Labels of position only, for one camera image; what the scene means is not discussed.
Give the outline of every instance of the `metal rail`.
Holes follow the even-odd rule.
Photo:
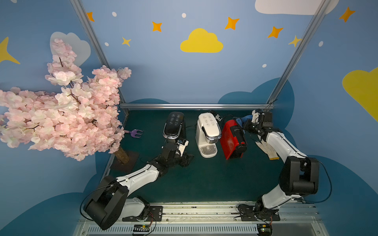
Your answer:
[[[100,42],[98,41],[95,30],[93,29],[92,24],[88,19],[87,12],[84,8],[83,3],[81,2],[81,0],[71,0],[71,4],[73,8],[75,9],[76,14],[79,17],[80,22],[83,25],[85,32],[87,33],[89,41],[91,42],[92,47],[94,51],[96,52],[96,55],[100,63],[102,65],[105,65],[107,68],[111,68],[108,60],[106,59],[105,53],[100,46]],[[118,93],[119,93],[119,98],[121,100],[121,103],[125,103],[125,98],[123,97],[122,92],[119,90]]]
[[[295,49],[293,55],[291,56],[291,59],[289,63],[287,64],[285,70],[283,71],[283,74],[281,75],[280,79],[278,80],[275,88],[273,89],[272,93],[269,96],[269,99],[266,103],[273,102],[278,94],[281,92],[281,89],[284,87],[286,81],[288,80],[291,72],[294,70],[295,65],[297,65],[302,53],[305,51],[308,43],[310,42],[312,36],[315,34],[316,30],[318,29],[320,23],[322,22],[325,11],[329,5],[331,0],[323,0],[318,9],[316,10],[314,17],[311,19],[310,24],[308,25],[306,31],[304,32],[302,36],[302,40],[299,42],[299,46]]]
[[[121,103],[122,109],[134,110],[254,110],[269,104],[190,104],[190,103]]]

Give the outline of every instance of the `yellow star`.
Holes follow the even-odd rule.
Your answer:
[[[353,14],[355,13],[356,11],[351,11],[349,9],[349,7],[347,8],[347,10],[344,12],[344,14],[339,18],[340,19],[343,19],[344,22],[347,22],[348,18]]]
[[[228,18],[228,24],[227,26],[225,27],[225,29],[233,29],[235,30],[235,27],[236,27],[236,22],[238,21],[239,19],[231,19],[231,18]]]
[[[20,64],[14,57],[12,57],[8,51],[6,50],[8,46],[8,37],[6,37],[1,43],[0,43],[0,62],[8,60],[17,64]]]
[[[291,42],[291,43],[289,43],[289,44],[294,44],[294,47],[297,47],[297,43],[299,42],[299,41],[301,41],[302,39],[297,39],[297,36],[295,35],[295,39]]]
[[[93,12],[87,12],[89,20],[94,22],[92,14],[93,14]]]
[[[122,37],[122,38],[123,38],[123,43],[122,44],[127,44],[130,47],[129,42],[131,41],[131,39],[126,40],[124,37]]]
[[[272,29],[272,33],[270,33],[270,35],[268,36],[268,38],[270,37],[275,37],[275,38],[278,38],[278,34],[281,32],[281,30],[283,30],[284,28],[280,28],[280,29],[277,29],[276,27],[273,26],[273,29]]]
[[[152,31],[160,31],[161,32],[161,24],[162,23],[155,23],[155,22],[152,22],[153,23],[153,30]]]

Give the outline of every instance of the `cable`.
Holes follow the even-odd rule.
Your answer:
[[[291,198],[289,198],[286,202],[281,203],[280,205],[277,205],[277,206],[275,206],[275,207],[269,208],[268,210],[271,210],[271,209],[274,209],[274,208],[276,208],[276,207],[279,207],[279,206],[281,206],[281,205],[287,203],[287,202],[290,201],[290,200],[291,200]]]
[[[286,139],[284,139],[280,134],[279,132],[276,132],[298,155],[302,156],[302,157],[308,157],[308,156],[303,156],[302,154],[299,153],[299,150],[298,148],[296,147],[293,147],[289,142],[286,141]]]
[[[296,151],[296,153],[298,154],[298,155],[300,155],[300,156],[302,156],[302,157],[307,157],[307,156],[303,156],[302,154],[300,154],[300,153],[298,153],[299,152],[299,150],[296,150],[297,148],[294,148],[293,146],[291,146],[290,145],[290,143],[288,143],[278,132],[276,132],[292,149],[294,149],[295,151]],[[307,200],[305,200],[306,202],[308,202],[308,203],[321,203],[321,202],[325,202],[330,196],[331,196],[331,194],[332,194],[332,181],[331,181],[331,178],[330,178],[330,176],[329,176],[329,174],[328,174],[328,171],[327,171],[327,169],[325,168],[325,166],[324,166],[324,164],[321,162],[321,161],[319,161],[318,159],[316,159],[320,164],[322,164],[322,166],[323,166],[323,168],[324,168],[324,170],[325,170],[325,173],[327,174],[327,177],[328,177],[328,180],[329,180],[329,182],[330,182],[330,193],[328,194],[328,196],[324,199],[324,200],[321,200],[321,201],[318,201],[318,202],[312,202],[312,201],[307,201]]]
[[[228,116],[232,116],[232,117],[234,117],[234,115],[231,115],[231,114],[228,114],[228,115],[223,116],[223,119],[222,119],[222,129],[223,129],[223,127],[225,126],[225,118],[228,117]]]
[[[265,111],[265,109],[269,108],[269,107],[273,104],[273,102],[269,103],[269,104],[264,108],[263,111]]]
[[[193,126],[196,126],[196,125],[197,125],[197,123],[194,124],[194,125],[186,126],[185,128],[193,127]]]
[[[109,186],[112,187],[113,185],[115,185],[115,183],[114,183],[114,184],[109,184],[109,185],[106,185],[106,186],[103,186],[103,187],[100,187],[100,188],[95,189],[95,190],[93,190],[92,192],[90,192],[90,194],[88,194],[88,195],[83,199],[83,201],[82,201],[81,204],[80,204],[80,207],[79,207],[80,215],[81,215],[82,217],[86,218],[87,220],[94,221],[94,220],[92,220],[92,219],[89,219],[89,218],[86,217],[85,215],[83,215],[83,213],[82,213],[82,211],[81,211],[81,207],[83,206],[84,201],[86,200],[87,197],[89,197],[89,196],[90,196],[92,193],[94,193],[95,191],[97,191],[97,190],[99,190],[99,189],[102,189],[102,188],[109,187]]]
[[[155,220],[155,227],[153,228],[153,230],[151,231],[151,232],[149,232],[148,234],[146,234],[145,236],[147,236],[147,235],[149,235],[150,233],[152,233],[154,230],[155,230],[155,228],[156,228],[156,219],[153,217],[153,216],[150,216],[152,219],[154,219]]]
[[[324,164],[321,161],[319,161],[319,160],[317,160],[317,161],[320,162],[320,164],[322,164],[322,166],[323,166],[323,168],[325,170],[325,173],[327,174],[328,180],[330,181],[330,187],[331,187],[331,189],[330,189],[330,193],[328,194],[328,196],[324,200],[321,200],[319,202],[312,202],[312,201],[305,200],[308,203],[321,203],[321,202],[325,202],[331,196],[331,193],[332,193],[332,181],[331,181],[331,178],[330,178],[330,176],[329,176],[329,174],[327,172],[327,169],[325,168]]]
[[[260,213],[260,212],[264,212],[264,211],[257,211],[257,212],[252,212],[253,214],[256,214],[256,213]],[[235,218],[238,218],[238,217],[242,217],[242,216],[245,216],[246,214],[241,214],[239,216],[235,216],[233,219]]]

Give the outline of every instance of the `aluminum frame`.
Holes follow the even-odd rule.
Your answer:
[[[169,227],[167,231],[157,230],[151,234],[251,234],[251,228],[256,224],[264,222],[245,222],[240,218],[237,206],[239,204],[254,205],[252,201],[234,202],[170,202],[152,203],[151,205],[163,206],[162,221],[156,224],[158,228]],[[308,224],[316,235],[329,236],[323,225],[321,216],[314,204],[303,204],[297,201],[290,201],[280,207],[281,221],[274,221],[277,224]],[[88,221],[83,217],[78,221],[74,236],[86,235],[129,235],[132,233],[134,224],[140,222],[123,222],[118,220],[108,230],[102,231],[96,223]],[[183,231],[180,227],[211,227],[211,230]]]
[[[323,0],[320,3],[318,9],[316,10],[313,18],[311,19],[306,31],[304,32],[302,36],[302,40],[299,42],[299,45],[296,47],[293,55],[290,58],[289,63],[287,64],[285,70],[283,71],[283,74],[281,75],[275,88],[270,94],[268,101],[266,102],[267,104],[273,102],[277,98],[278,94],[281,92],[291,72],[294,70],[294,67],[297,65],[299,59],[301,58],[302,53],[305,51],[308,43],[310,42],[316,30],[318,29],[320,23],[322,22],[325,16],[325,11],[330,2],[331,0]]]
[[[87,13],[85,11],[84,5],[81,2],[81,0],[70,0],[79,19],[81,24],[83,25],[83,28],[85,32],[88,35],[88,38],[100,60],[100,62],[110,68],[109,62],[106,59],[105,53],[102,50],[100,46],[100,42],[98,41],[98,38],[96,36],[96,33],[92,27],[92,24],[90,23]],[[321,21],[323,20],[325,16],[325,11],[329,5],[331,0],[323,0],[318,9],[315,12],[314,17],[310,21],[310,24],[308,25],[306,31],[304,32],[302,36],[301,42],[299,42],[299,46],[295,49],[288,65],[286,66],[283,74],[281,75],[280,79],[278,80],[275,88],[273,89],[271,95],[269,96],[268,101],[265,106],[273,102],[278,94],[281,92],[281,89],[283,88],[284,84],[286,83],[287,79],[289,78],[291,72],[293,71],[295,65],[299,61],[302,53],[306,49],[308,43],[310,42],[312,36],[316,32],[317,28],[319,27]],[[119,90],[119,96],[121,100],[121,108],[122,109],[139,109],[139,110],[145,110],[145,109],[155,109],[155,110],[168,110],[168,109],[182,109],[182,110],[192,110],[192,109],[220,109],[220,110],[250,110],[250,109],[257,109],[264,106],[263,104],[190,104],[193,106],[188,106],[188,104],[181,104],[181,103],[169,103],[169,104],[150,104],[150,103],[126,103],[125,98],[122,95],[122,92]],[[236,105],[245,105],[243,108],[237,107]]]
[[[200,104],[200,103],[121,103],[122,109],[133,110],[254,110],[269,104]]]

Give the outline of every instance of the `power cord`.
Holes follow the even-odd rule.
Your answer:
[[[79,207],[80,215],[81,215],[82,217],[86,218],[87,220],[94,221],[93,219],[89,219],[88,217],[86,217],[86,216],[83,214],[83,212],[81,211],[81,207],[83,206],[84,201],[87,199],[87,197],[89,197],[89,196],[90,196],[92,193],[94,193],[95,191],[97,191],[97,190],[99,190],[99,189],[102,189],[102,188],[106,188],[106,187],[112,187],[113,185],[115,185],[115,184],[109,184],[109,185],[106,185],[106,186],[100,187],[100,188],[95,189],[95,190],[93,190],[92,192],[90,192],[90,194],[88,194],[88,195],[83,199],[83,201],[82,201],[81,204],[80,204],[80,207]]]
[[[155,228],[156,228],[156,219],[153,217],[153,215],[151,214],[151,216],[150,216],[152,219],[154,219],[155,220],[155,227],[153,228],[153,230],[151,231],[151,232],[149,232],[148,234],[146,234],[145,236],[147,236],[147,235],[149,235],[150,233],[152,233],[154,230],[155,230]]]
[[[273,102],[269,103],[269,104],[264,108],[263,111],[265,111],[267,108],[269,108],[269,107],[273,104]]]
[[[300,154],[300,153],[298,153],[298,151],[299,150],[297,150],[297,148],[295,148],[295,147],[293,147],[293,146],[291,146],[290,145],[290,143],[289,142],[287,142],[278,132],[276,132],[292,149],[294,149],[296,152],[297,152],[297,154],[298,155],[300,155],[300,156],[302,156],[302,157],[307,157],[307,156],[303,156],[302,154]],[[324,170],[325,170],[325,173],[327,174],[327,177],[328,177],[328,180],[329,180],[329,182],[330,182],[330,193],[328,194],[328,196],[324,199],[324,200],[321,200],[321,201],[318,201],[318,202],[313,202],[313,201],[307,201],[307,200],[305,200],[306,202],[308,202],[308,203],[321,203],[321,202],[325,202],[328,198],[330,198],[330,196],[331,196],[331,194],[332,194],[332,181],[331,181],[331,178],[330,178],[330,176],[329,176],[329,174],[328,174],[328,171],[327,171],[327,169],[325,168],[325,166],[324,166],[324,164],[321,162],[321,161],[319,161],[318,159],[316,159],[320,164],[322,164],[322,166],[323,166],[323,168],[324,168]]]
[[[330,181],[330,187],[331,187],[330,188],[330,193],[328,194],[328,196],[324,200],[321,200],[321,201],[318,201],[318,202],[312,202],[312,201],[305,200],[308,203],[321,203],[321,202],[325,202],[328,198],[330,198],[330,196],[332,194],[332,182],[331,182],[331,178],[330,178],[330,176],[329,176],[329,174],[327,172],[327,169],[325,168],[324,164],[321,161],[319,161],[319,160],[317,160],[317,161],[320,162],[320,164],[322,164],[322,166],[323,166],[323,168],[325,170],[325,173],[327,174],[328,180]]]

